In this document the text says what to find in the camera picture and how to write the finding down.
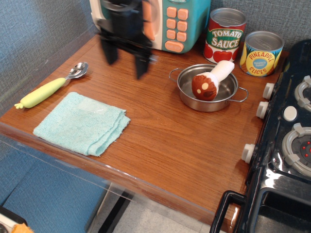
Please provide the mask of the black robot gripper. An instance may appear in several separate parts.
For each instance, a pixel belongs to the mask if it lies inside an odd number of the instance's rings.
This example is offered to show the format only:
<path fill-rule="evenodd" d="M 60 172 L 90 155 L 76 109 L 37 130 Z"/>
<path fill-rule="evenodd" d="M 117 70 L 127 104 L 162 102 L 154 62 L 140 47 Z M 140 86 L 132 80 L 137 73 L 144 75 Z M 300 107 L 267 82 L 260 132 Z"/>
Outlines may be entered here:
<path fill-rule="evenodd" d="M 152 42 L 143 33 L 143 4 L 147 0 L 101 0 L 104 15 L 99 19 L 102 48 L 109 65 L 118 59 L 118 49 L 135 57 L 136 78 L 139 80 L 152 61 Z"/>

